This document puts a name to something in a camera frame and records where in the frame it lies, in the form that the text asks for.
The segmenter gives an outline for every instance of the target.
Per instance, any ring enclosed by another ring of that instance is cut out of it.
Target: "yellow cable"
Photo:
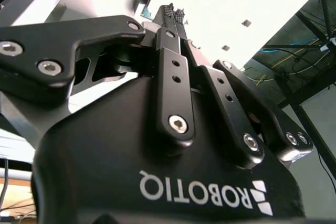
[[[260,83],[261,83],[261,81],[263,80],[263,78],[265,77],[266,75],[264,74],[261,78],[260,78],[260,80],[257,82],[257,85],[256,86],[258,86]]]
[[[313,45],[315,42],[319,41],[319,39],[314,40],[313,42],[311,42],[310,44],[308,44],[309,46]],[[275,68],[276,66],[280,65],[281,63],[285,62],[286,60],[290,59],[292,56],[296,55],[297,53],[303,51],[304,49],[299,49],[296,52],[294,52],[292,55],[287,56],[285,59],[282,59],[281,61],[279,61],[278,63],[274,64],[271,69]],[[259,81],[257,82],[256,86],[258,86],[261,82],[262,79],[265,77],[265,74],[259,79]]]
[[[313,45],[313,44],[314,44],[315,42],[317,42],[317,41],[319,41],[319,39],[314,40],[312,43],[309,44],[309,46]],[[296,55],[297,53],[299,53],[299,52],[301,52],[301,51],[303,51],[303,50],[304,50],[303,48],[297,50],[297,51],[294,52],[292,55],[289,55],[289,56],[286,57],[285,59],[283,59],[283,60],[279,61],[278,63],[276,63],[275,65],[273,65],[273,66],[271,67],[271,69],[275,68],[277,65],[279,65],[279,64],[281,64],[281,63],[283,63],[283,62],[285,62],[286,60],[288,60],[289,58],[291,58],[292,56]]]

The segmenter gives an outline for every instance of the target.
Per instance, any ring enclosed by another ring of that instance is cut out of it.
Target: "metal frame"
[[[316,149],[323,158],[325,164],[327,165],[330,173],[336,179],[336,158],[334,154],[329,149],[328,145],[320,135],[319,131],[314,126],[314,123],[310,120],[308,114],[305,112],[304,108],[301,106],[301,102],[297,100],[295,94],[292,93],[286,82],[282,79],[275,78],[283,94],[287,97],[290,106],[294,110],[294,113],[300,120],[304,129],[310,135]]]
[[[326,24],[325,26],[327,28],[327,34],[328,34],[327,36],[322,31],[320,31],[319,28],[316,27],[302,12],[298,11],[296,13],[296,16],[302,21],[302,23],[309,30],[311,30],[320,39],[322,44],[328,44],[328,48],[336,56],[336,46],[333,43],[329,42],[330,38],[332,38],[334,35],[330,24],[330,15],[328,11],[327,0],[321,0],[321,2],[322,2],[324,20]],[[316,49],[319,47],[320,46],[314,46],[314,45],[265,45],[263,49],[269,49],[269,48]],[[296,116],[302,123],[303,127],[306,129],[308,134],[313,139],[313,143],[315,144],[319,154],[322,156],[329,171],[336,179],[336,158],[328,148],[328,145],[320,135],[319,131],[314,126],[313,122],[310,120],[309,116],[307,115],[303,107],[301,106],[301,104],[305,102],[307,99],[311,98],[313,95],[317,94],[321,90],[325,89],[329,85],[336,82],[336,76],[334,74],[335,71],[336,66],[332,66],[328,70],[317,75],[313,81],[311,81],[309,84],[307,84],[306,86],[302,87],[301,89],[299,89],[294,93],[288,87],[286,80],[284,80],[283,78],[279,78],[279,76],[275,76],[275,80],[286,97],[286,99],[282,101],[279,104],[279,106],[283,108],[286,105],[290,104]]]
[[[43,23],[60,0],[5,0],[0,27]]]

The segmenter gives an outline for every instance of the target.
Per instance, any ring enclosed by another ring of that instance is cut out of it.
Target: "robotiq logo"
[[[248,189],[244,187],[240,188],[224,185],[220,189],[217,184],[209,184],[206,187],[199,181],[192,181],[188,186],[189,197],[186,197],[184,195],[183,183],[181,179],[178,178],[176,180],[178,195],[174,196],[172,195],[172,183],[169,177],[164,178],[163,184],[163,182],[155,175],[148,174],[143,170],[141,170],[139,173],[143,176],[140,181],[141,194],[149,200],[158,200],[161,197],[165,197],[168,202],[190,204],[192,201],[198,205],[204,205],[208,203],[210,198],[210,201],[218,207],[229,206],[232,208],[237,208],[242,205],[247,209],[253,209],[250,198],[251,194],[254,201],[257,203],[259,210],[266,215],[273,216],[271,205],[266,201],[266,187],[262,180],[252,181],[254,188],[249,190],[250,194],[248,193]],[[151,185],[156,183],[157,186],[152,187],[151,190],[148,191],[149,188],[146,188],[146,183],[151,183]],[[197,187],[199,188],[198,191],[203,191],[201,197],[199,194],[196,196],[194,193],[194,188]]]

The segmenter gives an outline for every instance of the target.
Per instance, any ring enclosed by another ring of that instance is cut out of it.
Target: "wooden surface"
[[[2,190],[4,186],[4,179],[0,178],[0,190]],[[7,192],[5,195],[5,200],[2,205],[2,209],[8,208],[8,207],[19,207],[15,209],[8,209],[4,210],[3,213],[7,214],[7,216],[19,216],[19,215],[25,215],[28,212],[33,211],[31,214],[35,214],[35,206],[26,206],[26,207],[20,207],[24,205],[30,205],[34,204],[33,196],[30,189],[30,182],[24,181],[24,180],[16,180],[16,179],[10,179],[7,187]],[[28,222],[25,222],[24,220],[21,222],[24,223],[36,223],[31,222],[32,220],[28,219]]]

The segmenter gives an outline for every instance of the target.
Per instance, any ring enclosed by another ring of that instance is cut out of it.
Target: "white wall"
[[[335,101],[336,88],[331,86],[330,90],[321,91],[302,105],[334,155],[336,155]],[[284,111],[302,127],[290,106],[284,108]],[[336,192],[319,162],[316,148],[313,153],[295,162],[290,171],[301,188],[307,217],[336,219]]]

